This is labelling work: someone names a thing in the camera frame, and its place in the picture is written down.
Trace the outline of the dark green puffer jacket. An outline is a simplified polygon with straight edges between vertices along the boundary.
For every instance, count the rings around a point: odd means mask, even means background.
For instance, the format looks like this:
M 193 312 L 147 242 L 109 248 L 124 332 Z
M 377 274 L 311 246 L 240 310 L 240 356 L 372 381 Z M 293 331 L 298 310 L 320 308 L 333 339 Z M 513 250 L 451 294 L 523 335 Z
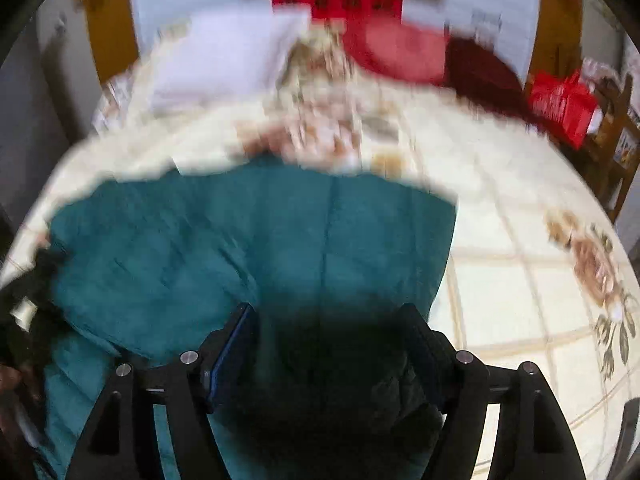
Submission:
M 247 302 L 257 348 L 210 420 L 232 477 L 421 477 L 438 418 L 393 320 L 430 310 L 454 222 L 420 188 L 271 157 L 101 184 L 49 224 L 68 327 L 44 371 L 43 455 L 64 476 L 119 352 L 165 364 Z

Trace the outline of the floral checked bed cover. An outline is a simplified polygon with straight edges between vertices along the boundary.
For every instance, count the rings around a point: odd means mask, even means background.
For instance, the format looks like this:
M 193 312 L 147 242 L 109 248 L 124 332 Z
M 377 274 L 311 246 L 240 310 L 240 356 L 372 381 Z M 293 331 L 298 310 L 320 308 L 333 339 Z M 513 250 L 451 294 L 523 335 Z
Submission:
M 535 363 L 584 479 L 637 478 L 638 280 L 597 197 L 541 123 L 454 89 L 369 73 L 345 53 L 346 27 L 311 23 L 276 88 L 154 112 L 154 72 L 189 25 L 169 29 L 134 63 L 124 118 L 63 156 L 10 250 L 1 277 L 2 477 L 68 479 L 42 452 L 44 371 L 68 327 L 49 297 L 61 266 L 54 215 L 107 181 L 222 174 L 271 157 L 330 176 L 372 174 L 452 203 L 444 275 L 422 318 L 487 365 Z M 490 479 L 499 411 L 487 408 L 470 479 Z

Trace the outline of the wooden chair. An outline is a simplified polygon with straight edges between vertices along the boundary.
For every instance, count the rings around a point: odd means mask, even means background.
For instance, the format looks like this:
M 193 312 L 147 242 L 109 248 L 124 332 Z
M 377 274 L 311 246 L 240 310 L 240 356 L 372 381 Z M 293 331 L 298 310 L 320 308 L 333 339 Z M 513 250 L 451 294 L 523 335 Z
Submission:
M 587 156 L 582 177 L 612 223 L 623 209 L 639 167 L 639 128 L 629 114 L 632 88 L 631 74 L 620 91 L 611 79 L 596 84 L 606 107 L 598 132 L 582 144 Z

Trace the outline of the red plastic bag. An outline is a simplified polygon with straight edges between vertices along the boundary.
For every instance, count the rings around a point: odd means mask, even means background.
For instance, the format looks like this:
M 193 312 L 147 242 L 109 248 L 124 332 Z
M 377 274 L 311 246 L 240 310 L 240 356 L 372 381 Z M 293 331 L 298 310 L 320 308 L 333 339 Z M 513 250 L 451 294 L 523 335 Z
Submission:
M 564 79 L 547 73 L 531 76 L 527 104 L 552 138 L 573 150 L 584 144 L 593 115 L 599 109 L 580 70 Z

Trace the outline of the dark red velvet cushion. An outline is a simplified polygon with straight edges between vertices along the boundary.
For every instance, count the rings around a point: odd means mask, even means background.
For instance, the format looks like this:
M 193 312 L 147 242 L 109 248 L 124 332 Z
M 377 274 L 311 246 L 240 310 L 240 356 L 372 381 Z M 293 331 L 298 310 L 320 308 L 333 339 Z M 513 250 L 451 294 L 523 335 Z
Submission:
M 472 39 L 450 36 L 445 81 L 458 96 L 500 115 L 532 122 L 521 81 L 509 65 Z

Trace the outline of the orange wooden right panel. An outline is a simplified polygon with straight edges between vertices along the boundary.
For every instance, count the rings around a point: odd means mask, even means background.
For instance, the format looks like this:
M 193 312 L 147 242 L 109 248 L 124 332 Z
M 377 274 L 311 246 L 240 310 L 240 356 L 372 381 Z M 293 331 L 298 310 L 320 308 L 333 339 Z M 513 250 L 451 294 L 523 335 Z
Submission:
M 582 66 L 582 0 L 540 0 L 529 73 L 565 78 Z

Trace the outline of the white square pillow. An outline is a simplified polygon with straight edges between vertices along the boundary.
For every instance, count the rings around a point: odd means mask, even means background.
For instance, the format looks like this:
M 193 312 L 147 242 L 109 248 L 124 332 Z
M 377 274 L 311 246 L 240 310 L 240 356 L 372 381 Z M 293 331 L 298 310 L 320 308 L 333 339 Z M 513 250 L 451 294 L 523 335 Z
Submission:
M 157 65 L 151 110 L 184 110 L 276 88 L 310 22 L 309 6 L 224 6 L 193 15 L 186 36 Z

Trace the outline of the orange wooden door panel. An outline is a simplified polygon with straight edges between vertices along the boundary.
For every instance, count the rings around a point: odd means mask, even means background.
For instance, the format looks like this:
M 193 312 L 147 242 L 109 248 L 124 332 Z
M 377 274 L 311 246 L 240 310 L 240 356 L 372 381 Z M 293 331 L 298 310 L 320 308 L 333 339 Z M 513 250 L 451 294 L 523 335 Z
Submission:
M 139 58 L 130 0 L 84 0 L 89 44 L 101 86 Z

